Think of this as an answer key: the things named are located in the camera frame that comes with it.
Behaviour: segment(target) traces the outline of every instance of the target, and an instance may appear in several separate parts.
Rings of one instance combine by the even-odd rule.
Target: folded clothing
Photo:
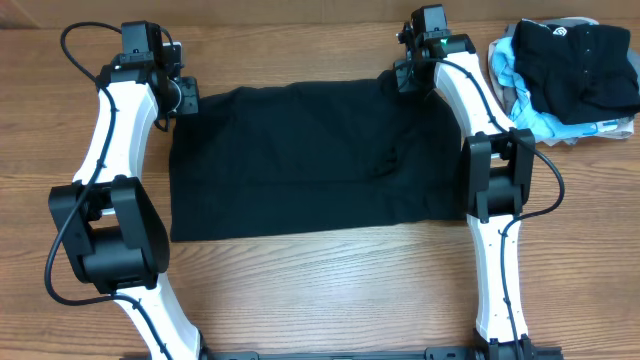
[[[460,130],[435,93],[375,80],[239,88],[175,126],[173,241],[458,220]]]
[[[637,74],[627,60],[630,37],[614,26],[520,21],[511,45],[515,71],[531,92],[533,108],[565,125],[640,111]]]
[[[618,119],[611,119],[595,123],[564,125],[556,116],[536,111],[533,108],[532,95],[527,89],[525,80],[514,71],[515,62],[516,57],[511,47],[511,38],[500,39],[495,44],[495,51],[490,62],[491,72],[500,85],[515,89],[516,100],[513,102],[509,118],[518,129],[531,129],[536,141],[592,136],[614,130],[622,122]]]
[[[545,20],[543,24],[573,27],[581,24],[594,24],[597,21],[588,18],[564,18]],[[564,125],[548,113],[539,113],[533,109],[531,94],[523,78],[514,71],[515,54],[511,47],[511,37],[516,25],[511,24],[505,30],[502,39],[489,45],[489,77],[498,101],[506,114],[519,129],[529,128],[537,141],[554,145],[558,141],[575,144],[577,139],[586,136],[599,136],[611,139],[625,139],[633,134],[633,117],[623,117],[600,122]],[[639,72],[640,58],[631,49],[627,57],[636,72]]]

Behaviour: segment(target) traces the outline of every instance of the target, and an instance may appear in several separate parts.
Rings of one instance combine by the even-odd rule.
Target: pile of clothes
[[[587,18],[509,25],[489,46],[489,75],[505,113],[536,141],[625,139],[640,111],[640,56],[628,30]]]

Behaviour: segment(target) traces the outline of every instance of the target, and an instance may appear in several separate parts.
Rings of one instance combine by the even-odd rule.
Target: table surface
[[[640,49],[640,22],[631,29]],[[506,22],[451,23],[486,49]],[[171,28],[185,74],[202,96],[238,86],[376,77],[402,56],[401,24]],[[95,90],[64,58],[57,30],[0,31],[0,359],[114,359],[145,353],[114,304],[69,308],[51,300],[43,268],[56,234],[47,198],[69,184],[95,126]],[[99,29],[70,35],[97,73],[120,49]],[[167,228],[171,135],[152,131],[143,184]],[[640,359],[640,136],[540,146],[567,195],[521,232],[522,301],[530,335],[567,359]],[[552,203],[555,179],[535,164],[527,210]],[[54,284],[95,295],[63,251]],[[262,353],[423,350],[472,340],[477,287],[463,222],[171,244],[169,276],[216,351]]]

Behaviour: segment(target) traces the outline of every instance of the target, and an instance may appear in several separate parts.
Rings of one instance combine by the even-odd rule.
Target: wood grain surface
[[[603,21],[633,31],[640,22]],[[484,61],[504,22],[452,22]],[[376,77],[402,56],[399,23],[170,28],[202,96],[238,86]],[[115,359],[145,353],[114,304],[68,308],[43,286],[56,234],[47,197],[70,183],[95,126],[92,84],[64,58],[59,31],[0,32],[0,359]],[[120,50],[103,30],[70,35],[95,72]],[[143,184],[167,228],[171,136],[152,131]],[[567,359],[640,359],[640,137],[540,146],[567,183],[564,204],[521,232],[522,300],[537,344]],[[536,162],[527,210],[557,185]],[[61,251],[57,290],[95,295]],[[169,276],[217,351],[420,350],[470,344],[477,287],[463,222],[171,245]]]
[[[0,29],[28,29],[37,24],[14,0],[0,0]]]
[[[219,26],[407,21],[421,6],[441,3],[450,21],[588,16],[632,19],[637,0],[11,0],[42,28],[78,21],[112,24],[145,19],[163,26]]]

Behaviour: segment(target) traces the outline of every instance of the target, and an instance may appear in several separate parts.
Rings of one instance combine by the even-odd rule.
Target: light blue cloth
[[[531,93],[527,90],[524,79],[514,70],[516,56],[511,47],[511,39],[511,37],[505,37],[498,41],[490,63],[491,71],[496,75],[500,85],[516,88],[518,99],[513,105],[509,118],[518,129],[531,129],[536,141],[542,141],[590,136],[618,126],[618,120],[564,125],[554,115],[535,111],[531,104]]]

